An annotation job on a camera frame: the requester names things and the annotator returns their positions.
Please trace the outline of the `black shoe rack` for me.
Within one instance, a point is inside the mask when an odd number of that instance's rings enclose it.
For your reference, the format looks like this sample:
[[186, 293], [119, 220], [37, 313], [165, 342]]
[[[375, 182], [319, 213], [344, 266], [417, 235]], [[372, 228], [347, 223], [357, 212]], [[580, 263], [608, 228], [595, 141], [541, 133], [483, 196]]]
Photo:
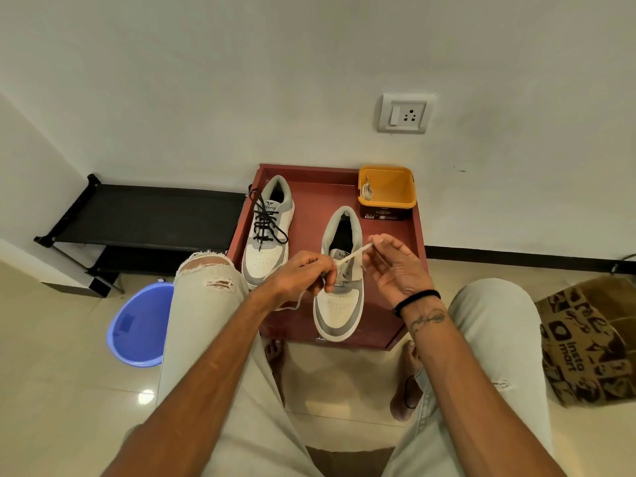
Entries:
[[123, 293], [121, 274], [171, 277], [188, 256], [231, 248], [246, 196], [240, 192], [103, 183], [95, 174], [52, 229], [34, 242], [91, 277], [87, 289]]

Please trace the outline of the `brown seat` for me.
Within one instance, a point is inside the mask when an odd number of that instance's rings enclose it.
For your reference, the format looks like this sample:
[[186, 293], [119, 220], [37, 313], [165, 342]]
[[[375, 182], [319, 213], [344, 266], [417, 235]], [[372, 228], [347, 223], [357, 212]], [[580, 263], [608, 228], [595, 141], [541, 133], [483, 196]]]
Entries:
[[324, 477], [381, 477], [394, 448], [370, 451], [328, 451], [306, 448]]

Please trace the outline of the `person's left forearm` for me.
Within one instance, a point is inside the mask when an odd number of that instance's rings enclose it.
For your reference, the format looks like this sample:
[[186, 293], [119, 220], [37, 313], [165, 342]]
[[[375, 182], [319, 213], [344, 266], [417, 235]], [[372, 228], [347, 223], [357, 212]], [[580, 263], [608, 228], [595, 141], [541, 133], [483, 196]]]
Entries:
[[251, 292], [169, 395], [125, 440], [101, 477], [200, 477], [259, 325], [283, 301], [276, 288]]

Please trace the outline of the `unlaced grey white sneaker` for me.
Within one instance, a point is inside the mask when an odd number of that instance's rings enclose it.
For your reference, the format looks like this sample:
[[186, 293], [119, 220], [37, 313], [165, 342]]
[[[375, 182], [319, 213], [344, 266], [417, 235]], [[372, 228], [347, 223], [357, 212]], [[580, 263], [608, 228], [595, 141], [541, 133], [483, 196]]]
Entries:
[[[355, 210], [343, 206], [331, 216], [321, 242], [321, 253], [342, 259], [364, 246], [362, 228]], [[323, 339], [340, 343], [354, 333], [364, 306], [362, 255], [349, 261], [337, 272], [333, 292], [321, 291], [314, 297], [316, 329]]]

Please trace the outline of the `dark labelled box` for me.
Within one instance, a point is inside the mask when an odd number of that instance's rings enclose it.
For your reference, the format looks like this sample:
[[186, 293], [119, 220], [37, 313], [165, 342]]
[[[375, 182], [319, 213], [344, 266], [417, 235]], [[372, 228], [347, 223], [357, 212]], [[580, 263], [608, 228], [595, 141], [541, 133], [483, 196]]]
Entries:
[[359, 214], [363, 219], [403, 221], [411, 216], [412, 209], [412, 207], [381, 207], [360, 204]]

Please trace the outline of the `person's right forearm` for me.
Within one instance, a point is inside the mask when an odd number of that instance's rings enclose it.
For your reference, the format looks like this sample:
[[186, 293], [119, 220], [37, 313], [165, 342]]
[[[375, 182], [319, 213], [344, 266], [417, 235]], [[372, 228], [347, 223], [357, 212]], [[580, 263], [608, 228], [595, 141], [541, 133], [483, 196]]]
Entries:
[[441, 299], [409, 297], [415, 341], [467, 477], [566, 477], [488, 379]]

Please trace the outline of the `brown printed paper bag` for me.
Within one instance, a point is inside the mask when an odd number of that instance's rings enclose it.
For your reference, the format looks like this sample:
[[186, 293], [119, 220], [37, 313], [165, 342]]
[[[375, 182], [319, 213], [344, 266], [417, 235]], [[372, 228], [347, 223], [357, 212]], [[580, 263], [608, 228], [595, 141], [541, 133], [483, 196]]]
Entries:
[[607, 276], [536, 302], [543, 371], [563, 407], [636, 401], [636, 284]]

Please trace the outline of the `yellow plastic container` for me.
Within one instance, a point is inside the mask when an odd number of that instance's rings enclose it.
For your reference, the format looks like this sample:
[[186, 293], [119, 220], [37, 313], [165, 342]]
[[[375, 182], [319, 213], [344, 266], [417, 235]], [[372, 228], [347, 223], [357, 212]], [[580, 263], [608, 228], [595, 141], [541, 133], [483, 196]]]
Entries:
[[[360, 197], [360, 187], [367, 175], [373, 190], [372, 201], [365, 201]], [[404, 208], [417, 205], [415, 179], [409, 168], [366, 165], [359, 169], [358, 179], [360, 204]]]

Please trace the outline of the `person's right foot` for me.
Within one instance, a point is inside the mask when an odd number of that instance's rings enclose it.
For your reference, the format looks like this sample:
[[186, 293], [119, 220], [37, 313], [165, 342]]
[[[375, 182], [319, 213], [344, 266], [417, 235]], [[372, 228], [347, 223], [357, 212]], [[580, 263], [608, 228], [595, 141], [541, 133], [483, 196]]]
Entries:
[[420, 370], [422, 370], [422, 365], [418, 358], [417, 349], [413, 341], [409, 340], [402, 347], [398, 364], [397, 386], [389, 406], [391, 415], [398, 422], [406, 422], [415, 411], [415, 409], [409, 410], [403, 405], [403, 388], [404, 381], [409, 376], [416, 377]]

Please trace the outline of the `red wooden stool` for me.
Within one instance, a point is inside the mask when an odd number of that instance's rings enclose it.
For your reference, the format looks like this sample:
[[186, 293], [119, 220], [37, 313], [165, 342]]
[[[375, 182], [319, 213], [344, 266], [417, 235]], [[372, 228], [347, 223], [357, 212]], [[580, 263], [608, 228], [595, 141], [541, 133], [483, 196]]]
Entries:
[[[261, 164], [250, 188], [261, 189], [276, 175], [283, 176], [289, 183], [296, 206], [289, 233], [291, 255], [298, 250], [320, 250], [326, 224], [337, 208], [347, 205], [359, 212], [356, 169]], [[363, 218], [360, 222], [364, 238], [388, 233], [426, 262], [417, 206], [403, 221]], [[405, 336], [406, 328], [394, 315], [392, 306], [376, 291], [373, 279], [365, 277], [361, 321], [352, 336], [343, 342], [333, 344], [319, 334], [312, 312], [314, 298], [310, 294], [303, 296], [297, 310], [270, 313], [260, 326], [260, 333], [266, 338], [296, 343], [389, 351]]]

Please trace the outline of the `person's right leg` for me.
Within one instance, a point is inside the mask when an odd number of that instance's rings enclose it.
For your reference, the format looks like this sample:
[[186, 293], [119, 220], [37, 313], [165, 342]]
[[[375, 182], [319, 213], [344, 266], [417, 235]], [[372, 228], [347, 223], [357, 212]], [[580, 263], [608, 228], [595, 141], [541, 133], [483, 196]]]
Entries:
[[[498, 393], [553, 456], [539, 314], [530, 296], [511, 282], [482, 279], [462, 288], [449, 312]], [[423, 395], [382, 477], [464, 477], [423, 367], [415, 378]]]

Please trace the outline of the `person's left foot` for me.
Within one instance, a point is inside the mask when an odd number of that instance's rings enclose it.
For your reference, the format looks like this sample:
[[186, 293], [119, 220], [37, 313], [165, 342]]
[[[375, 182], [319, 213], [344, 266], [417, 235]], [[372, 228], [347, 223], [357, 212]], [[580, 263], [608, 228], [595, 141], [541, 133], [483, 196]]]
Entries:
[[286, 399], [282, 382], [282, 371], [286, 361], [285, 343], [282, 340], [270, 340], [265, 345], [266, 360], [271, 368], [274, 382], [279, 392], [282, 406], [285, 407]]

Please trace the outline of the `person's left hand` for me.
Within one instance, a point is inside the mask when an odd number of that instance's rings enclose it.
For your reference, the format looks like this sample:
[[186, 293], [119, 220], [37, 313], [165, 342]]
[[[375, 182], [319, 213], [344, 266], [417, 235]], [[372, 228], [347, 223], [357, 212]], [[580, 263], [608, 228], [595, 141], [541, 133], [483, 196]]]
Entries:
[[331, 273], [305, 273], [297, 267], [297, 254], [265, 280], [265, 294], [271, 310], [287, 302], [297, 301], [301, 292], [317, 296], [321, 291], [333, 292], [337, 271]]

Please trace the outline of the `person's foot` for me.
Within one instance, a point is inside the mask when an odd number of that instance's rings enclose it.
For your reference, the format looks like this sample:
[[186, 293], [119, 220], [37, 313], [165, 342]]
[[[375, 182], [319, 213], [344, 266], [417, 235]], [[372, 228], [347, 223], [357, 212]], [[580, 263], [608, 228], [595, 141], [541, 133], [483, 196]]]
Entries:
[[416, 377], [420, 370], [422, 370], [422, 365], [418, 358], [417, 349], [413, 341], [409, 340], [402, 347], [398, 364], [397, 386], [389, 406], [391, 415], [398, 422], [406, 422], [415, 411], [415, 409], [409, 410], [403, 405], [403, 388], [404, 381], [409, 376]]
[[285, 407], [286, 399], [282, 382], [282, 371], [286, 361], [285, 343], [282, 340], [270, 340], [265, 345], [266, 360], [271, 368], [274, 382], [279, 392], [282, 406]]

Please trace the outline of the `person's right hand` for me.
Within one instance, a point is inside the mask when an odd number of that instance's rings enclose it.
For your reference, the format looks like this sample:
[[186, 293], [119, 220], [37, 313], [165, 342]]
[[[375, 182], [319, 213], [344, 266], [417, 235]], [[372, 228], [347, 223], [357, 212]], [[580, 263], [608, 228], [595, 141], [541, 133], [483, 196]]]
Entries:
[[[364, 251], [363, 264], [393, 308], [419, 291], [435, 290], [433, 280], [419, 258], [417, 261], [385, 261], [372, 246]], [[424, 325], [443, 321], [447, 310], [441, 300], [427, 297], [408, 305], [401, 314], [406, 324]]]

